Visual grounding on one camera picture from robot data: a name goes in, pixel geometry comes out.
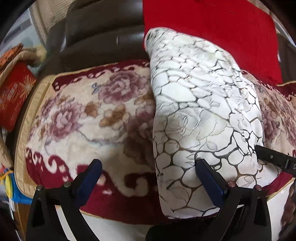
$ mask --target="red pillow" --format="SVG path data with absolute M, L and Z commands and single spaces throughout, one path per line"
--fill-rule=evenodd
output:
M 36 79 L 27 65 L 19 61 L 0 87 L 0 126 L 12 131 L 17 116 Z
M 145 32 L 167 27 L 227 50 L 264 83 L 282 83 L 272 18 L 247 0 L 143 0 Z

